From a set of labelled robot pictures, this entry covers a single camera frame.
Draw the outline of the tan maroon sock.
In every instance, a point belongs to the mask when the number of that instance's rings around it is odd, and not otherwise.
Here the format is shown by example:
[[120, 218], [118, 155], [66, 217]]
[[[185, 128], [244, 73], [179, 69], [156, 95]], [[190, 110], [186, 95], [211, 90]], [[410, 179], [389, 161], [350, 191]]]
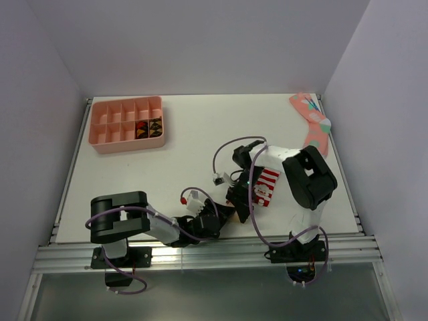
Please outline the tan maroon sock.
[[229, 221], [232, 222], [232, 223], [240, 223], [239, 215], [237, 213], [234, 213], [230, 217]]

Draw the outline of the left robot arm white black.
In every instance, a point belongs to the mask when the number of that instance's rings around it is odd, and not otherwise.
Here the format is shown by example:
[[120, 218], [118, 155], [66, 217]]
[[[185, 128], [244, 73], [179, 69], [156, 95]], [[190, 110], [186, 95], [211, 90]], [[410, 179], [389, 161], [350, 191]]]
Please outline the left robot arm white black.
[[85, 222], [90, 241], [100, 244], [115, 267], [129, 262], [128, 238], [141, 233], [172, 248], [184, 248], [218, 239], [220, 230], [235, 214], [201, 189], [191, 189], [180, 202], [191, 215], [168, 217], [148, 203], [143, 191], [96, 197], [90, 202], [91, 217]]

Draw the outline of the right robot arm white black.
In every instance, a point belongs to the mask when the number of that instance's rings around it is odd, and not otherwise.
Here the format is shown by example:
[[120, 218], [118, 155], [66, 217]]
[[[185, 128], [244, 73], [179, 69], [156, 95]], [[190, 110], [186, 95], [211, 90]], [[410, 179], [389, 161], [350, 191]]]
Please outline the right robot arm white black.
[[241, 222], [250, 218], [259, 238], [262, 238], [253, 214], [254, 186], [258, 180], [268, 182], [263, 174], [267, 169], [286, 176], [291, 194], [304, 210], [290, 231], [290, 255], [305, 260], [313, 250], [311, 242], [317, 240], [320, 219], [325, 204], [331, 198], [338, 183], [326, 161], [314, 146], [289, 149], [270, 146], [263, 140], [240, 146], [233, 151], [232, 160], [243, 172], [232, 183], [225, 196], [237, 211]]

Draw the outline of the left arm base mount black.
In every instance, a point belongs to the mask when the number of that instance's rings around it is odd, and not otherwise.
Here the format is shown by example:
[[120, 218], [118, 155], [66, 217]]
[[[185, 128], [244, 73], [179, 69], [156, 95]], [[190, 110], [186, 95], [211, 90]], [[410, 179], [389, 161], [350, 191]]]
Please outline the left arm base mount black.
[[[151, 259], [151, 247], [129, 247], [127, 254], [124, 257], [119, 257], [116, 259], [108, 258], [108, 261], [115, 268], [120, 270], [123, 270], [124, 268], [130, 268], [132, 273], [134, 273], [136, 268], [149, 268], [151, 265]], [[94, 249], [90, 268], [92, 270], [113, 270], [113, 267], [110, 267], [104, 257], [102, 247], [97, 247]], [[132, 278], [115, 271], [106, 272], [104, 274], [104, 281], [106, 286], [110, 288], [126, 288], [132, 283]]]

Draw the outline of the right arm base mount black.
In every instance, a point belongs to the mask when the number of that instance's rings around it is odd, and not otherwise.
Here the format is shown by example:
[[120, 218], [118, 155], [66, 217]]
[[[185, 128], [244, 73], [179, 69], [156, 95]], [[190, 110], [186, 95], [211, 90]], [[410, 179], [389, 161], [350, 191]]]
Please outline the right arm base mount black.
[[319, 240], [317, 235], [309, 243], [293, 241], [284, 247], [269, 247], [264, 257], [271, 263], [300, 263], [286, 270], [293, 283], [306, 286], [327, 270], [329, 250], [328, 240]]

